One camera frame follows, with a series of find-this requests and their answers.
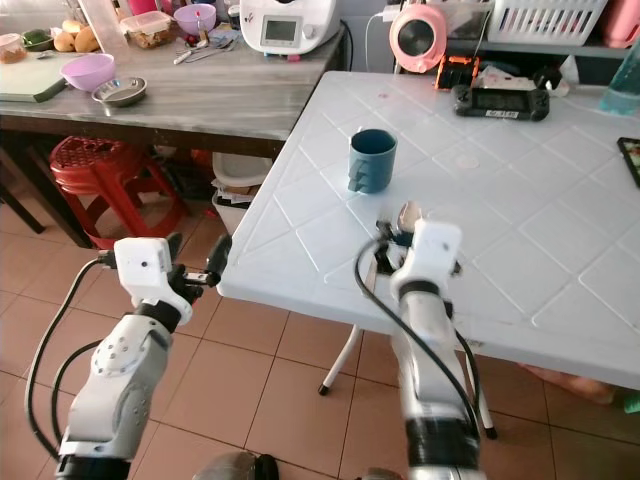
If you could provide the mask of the white plastic bin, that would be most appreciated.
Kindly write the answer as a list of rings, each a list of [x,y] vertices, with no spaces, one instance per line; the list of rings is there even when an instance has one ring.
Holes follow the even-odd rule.
[[[237,154],[211,154],[211,168],[214,179],[212,205],[214,205],[221,223],[229,234],[247,214],[253,197],[265,182],[273,160],[266,157],[253,157]]]

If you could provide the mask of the blue ceramic mug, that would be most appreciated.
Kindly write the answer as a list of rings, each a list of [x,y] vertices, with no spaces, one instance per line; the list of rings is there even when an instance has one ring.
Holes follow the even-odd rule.
[[[347,189],[364,195],[383,192],[393,177],[397,140],[383,129],[365,129],[349,138]]]

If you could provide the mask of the red plastic stool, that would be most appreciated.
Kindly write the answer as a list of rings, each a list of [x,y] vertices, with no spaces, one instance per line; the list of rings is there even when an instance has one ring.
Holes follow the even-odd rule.
[[[116,140],[67,137],[54,147],[49,161],[61,196],[97,250],[111,250],[116,242],[96,228],[105,212],[113,211],[131,237],[168,237],[186,218],[186,202],[141,148]],[[160,193],[172,201],[160,223],[150,225],[143,216],[142,193]]]

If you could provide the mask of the small steel bowl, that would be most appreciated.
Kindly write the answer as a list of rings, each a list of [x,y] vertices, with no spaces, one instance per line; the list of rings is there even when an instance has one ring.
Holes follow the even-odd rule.
[[[116,78],[100,84],[92,99],[106,108],[128,108],[146,96],[147,82],[140,77]]]

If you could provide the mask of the black handheld controller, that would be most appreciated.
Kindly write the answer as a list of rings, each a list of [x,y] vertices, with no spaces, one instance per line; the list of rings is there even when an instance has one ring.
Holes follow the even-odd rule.
[[[451,93],[454,113],[460,116],[541,122],[550,113],[550,96],[545,90],[499,90],[457,84]]]

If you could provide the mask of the pink round appliance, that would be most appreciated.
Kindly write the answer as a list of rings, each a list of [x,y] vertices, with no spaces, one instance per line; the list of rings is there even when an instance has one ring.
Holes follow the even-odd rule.
[[[426,73],[442,61],[447,18],[434,5],[415,3],[398,10],[389,29],[390,51],[407,72]]]

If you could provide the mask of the person's bare foot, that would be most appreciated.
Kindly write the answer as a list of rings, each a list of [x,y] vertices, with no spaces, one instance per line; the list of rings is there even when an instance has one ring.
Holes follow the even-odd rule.
[[[538,376],[543,381],[548,381],[550,384],[557,385],[557,387],[568,390],[568,392],[595,404],[612,404],[617,394],[617,388],[612,384],[604,383],[604,381],[582,378],[582,376],[567,374],[567,372],[544,369],[544,367],[526,364],[521,364],[520,367],[530,371],[532,375]]]

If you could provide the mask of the clear plastic food box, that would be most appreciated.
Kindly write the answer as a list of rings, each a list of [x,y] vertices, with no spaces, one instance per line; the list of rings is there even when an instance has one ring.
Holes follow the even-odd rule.
[[[156,49],[170,44],[174,40],[172,26],[173,18],[159,10],[120,20],[125,37],[138,49]]]

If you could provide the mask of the white green cutting board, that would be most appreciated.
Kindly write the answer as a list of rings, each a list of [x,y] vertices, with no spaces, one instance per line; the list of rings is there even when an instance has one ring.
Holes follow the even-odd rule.
[[[61,68],[76,60],[70,52],[29,52],[26,59],[0,64],[0,100],[44,102],[64,90]]]

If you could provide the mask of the tall clear plastic container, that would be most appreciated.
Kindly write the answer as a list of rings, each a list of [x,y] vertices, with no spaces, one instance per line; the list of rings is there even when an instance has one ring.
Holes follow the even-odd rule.
[[[120,28],[120,18],[116,14],[115,0],[77,0],[93,35],[105,54],[123,58],[129,52],[125,33]]]

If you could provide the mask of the white kitchen appliance with display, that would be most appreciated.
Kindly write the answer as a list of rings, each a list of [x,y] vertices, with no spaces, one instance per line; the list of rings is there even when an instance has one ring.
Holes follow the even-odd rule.
[[[253,50],[302,55],[339,29],[338,0],[239,0],[242,37]]]

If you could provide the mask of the steel bowl holding green fruit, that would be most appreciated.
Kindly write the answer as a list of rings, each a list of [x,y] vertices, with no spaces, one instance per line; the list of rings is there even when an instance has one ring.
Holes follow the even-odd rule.
[[[50,35],[51,38],[50,38],[49,41],[42,42],[42,44],[37,44],[35,46],[24,46],[24,42],[23,42],[23,38],[22,38],[22,45],[24,47],[24,50],[26,50],[28,52],[42,52],[42,51],[54,50],[54,46],[52,46],[51,31],[50,31],[50,29],[46,29],[46,31],[49,32],[49,35]]]

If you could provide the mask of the glass jar with pink lid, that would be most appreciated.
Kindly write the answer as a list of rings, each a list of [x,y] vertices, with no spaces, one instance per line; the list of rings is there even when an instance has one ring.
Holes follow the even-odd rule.
[[[27,51],[23,45],[23,37],[18,33],[0,35],[0,63],[14,64],[26,59]]]

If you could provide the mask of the white plastic basket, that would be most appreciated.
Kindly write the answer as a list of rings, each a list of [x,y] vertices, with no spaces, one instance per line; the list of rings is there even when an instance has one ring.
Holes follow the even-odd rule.
[[[609,0],[493,0],[486,40],[584,46]]]

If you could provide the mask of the teal plastic bottle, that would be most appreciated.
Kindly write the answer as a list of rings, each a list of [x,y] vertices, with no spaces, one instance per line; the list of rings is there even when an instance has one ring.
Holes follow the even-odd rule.
[[[603,113],[634,116],[640,113],[640,33],[614,73],[598,109]]]

